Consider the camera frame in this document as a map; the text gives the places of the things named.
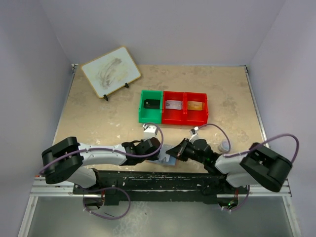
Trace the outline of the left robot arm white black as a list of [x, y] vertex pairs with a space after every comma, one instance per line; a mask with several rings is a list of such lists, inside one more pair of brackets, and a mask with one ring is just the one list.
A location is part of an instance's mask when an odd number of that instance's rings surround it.
[[114, 146], [93, 146], [68, 137], [42, 152], [43, 168], [39, 174], [44, 175], [47, 184], [69, 181], [95, 194], [101, 190], [102, 182], [97, 171], [86, 166], [134, 166], [145, 160], [156, 160], [163, 142], [152, 137]]

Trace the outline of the brown leather card holder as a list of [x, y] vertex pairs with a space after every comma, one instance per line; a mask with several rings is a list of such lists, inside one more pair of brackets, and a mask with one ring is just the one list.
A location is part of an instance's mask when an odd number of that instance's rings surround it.
[[148, 162], [160, 165], [175, 166], [176, 158], [166, 153], [167, 150], [172, 148], [172, 145], [163, 145], [158, 155], [158, 160], [148, 160]]

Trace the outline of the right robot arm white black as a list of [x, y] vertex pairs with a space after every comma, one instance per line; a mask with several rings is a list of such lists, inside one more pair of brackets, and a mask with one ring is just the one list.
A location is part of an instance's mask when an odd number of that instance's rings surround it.
[[211, 175], [222, 175], [220, 189], [231, 193], [240, 186], [261, 185], [279, 192], [292, 169], [292, 162], [259, 143], [253, 143], [246, 154], [233, 157], [214, 152], [204, 139], [184, 139], [166, 153], [183, 162], [192, 159]]

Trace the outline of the black card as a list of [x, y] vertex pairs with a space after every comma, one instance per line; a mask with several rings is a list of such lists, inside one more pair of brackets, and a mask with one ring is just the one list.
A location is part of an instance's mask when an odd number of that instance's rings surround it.
[[159, 99], [145, 99], [143, 107], [145, 109], [160, 109]]

